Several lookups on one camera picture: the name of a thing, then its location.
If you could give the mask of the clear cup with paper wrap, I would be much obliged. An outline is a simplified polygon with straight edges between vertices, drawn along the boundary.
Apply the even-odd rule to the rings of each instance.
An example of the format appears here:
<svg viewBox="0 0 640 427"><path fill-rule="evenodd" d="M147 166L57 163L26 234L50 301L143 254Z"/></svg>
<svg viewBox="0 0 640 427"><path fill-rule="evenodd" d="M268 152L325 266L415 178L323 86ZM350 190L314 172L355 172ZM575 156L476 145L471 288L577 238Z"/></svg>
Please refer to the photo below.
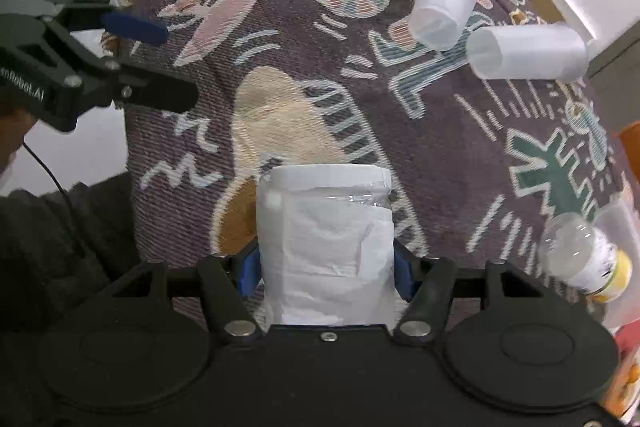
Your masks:
<svg viewBox="0 0 640 427"><path fill-rule="evenodd" d="M274 167L258 183L257 238L269 325L395 322L390 170Z"/></svg>

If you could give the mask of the frosted cup lying behind bottle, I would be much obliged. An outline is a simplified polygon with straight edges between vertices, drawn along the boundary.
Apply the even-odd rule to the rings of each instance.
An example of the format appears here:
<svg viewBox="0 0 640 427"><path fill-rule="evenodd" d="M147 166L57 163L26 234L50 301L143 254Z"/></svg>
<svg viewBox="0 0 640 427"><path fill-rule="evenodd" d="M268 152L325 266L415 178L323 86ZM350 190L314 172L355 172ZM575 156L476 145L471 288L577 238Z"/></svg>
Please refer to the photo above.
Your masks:
<svg viewBox="0 0 640 427"><path fill-rule="evenodd" d="M596 214L594 226L605 236L605 252L613 261L604 287L593 298L604 306L608 329L639 320L639 217L622 196Z"/></svg>

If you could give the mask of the short frosted plastic cup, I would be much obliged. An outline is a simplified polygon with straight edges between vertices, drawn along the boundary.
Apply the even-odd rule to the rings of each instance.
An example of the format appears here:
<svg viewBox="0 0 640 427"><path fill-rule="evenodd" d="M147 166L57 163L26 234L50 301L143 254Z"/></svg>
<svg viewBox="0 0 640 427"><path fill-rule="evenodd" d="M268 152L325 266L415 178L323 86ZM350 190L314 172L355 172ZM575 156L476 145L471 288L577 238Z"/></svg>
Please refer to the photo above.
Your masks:
<svg viewBox="0 0 640 427"><path fill-rule="evenodd" d="M564 24L483 27L469 35L465 51L484 80L573 82L589 64L585 41Z"/></svg>

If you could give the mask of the clear bottle yellow cap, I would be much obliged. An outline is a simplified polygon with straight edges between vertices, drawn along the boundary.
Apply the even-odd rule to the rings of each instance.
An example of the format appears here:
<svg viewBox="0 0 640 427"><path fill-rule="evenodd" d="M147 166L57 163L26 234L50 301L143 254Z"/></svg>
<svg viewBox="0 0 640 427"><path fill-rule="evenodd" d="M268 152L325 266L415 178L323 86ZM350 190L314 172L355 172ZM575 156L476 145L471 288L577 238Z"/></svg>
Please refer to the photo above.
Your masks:
<svg viewBox="0 0 640 427"><path fill-rule="evenodd" d="M605 252L604 234L578 213L562 213L548 221L538 257L544 272L593 300L613 263Z"/></svg>

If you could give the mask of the patterned woven blanket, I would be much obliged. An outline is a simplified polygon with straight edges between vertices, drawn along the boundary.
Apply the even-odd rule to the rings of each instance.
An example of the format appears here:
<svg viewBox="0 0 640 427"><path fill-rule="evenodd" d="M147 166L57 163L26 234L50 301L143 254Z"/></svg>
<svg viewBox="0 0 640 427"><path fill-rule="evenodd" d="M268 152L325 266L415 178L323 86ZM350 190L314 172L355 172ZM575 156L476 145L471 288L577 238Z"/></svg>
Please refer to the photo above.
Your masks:
<svg viewBox="0 0 640 427"><path fill-rule="evenodd" d="M639 202L587 81L474 76L463 43L408 29L414 0L129 0L168 29L122 55L198 86L183 114L125 109L137 245L187 267L255 235L255 191L282 164L390 170L398 241L459 265L504 259L565 298L536 247L560 213Z"/></svg>

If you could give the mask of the white bowl of oranges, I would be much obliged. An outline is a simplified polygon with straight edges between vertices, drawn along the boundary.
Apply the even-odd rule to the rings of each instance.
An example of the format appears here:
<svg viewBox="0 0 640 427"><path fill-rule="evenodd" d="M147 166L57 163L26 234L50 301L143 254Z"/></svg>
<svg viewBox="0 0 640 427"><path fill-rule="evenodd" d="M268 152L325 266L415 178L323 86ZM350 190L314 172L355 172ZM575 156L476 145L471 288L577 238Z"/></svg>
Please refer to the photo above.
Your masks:
<svg viewBox="0 0 640 427"><path fill-rule="evenodd" d="M635 321L614 334L620 364L601 401L608 413L625 424L632 422L639 406L639 329L639 322Z"/></svg>

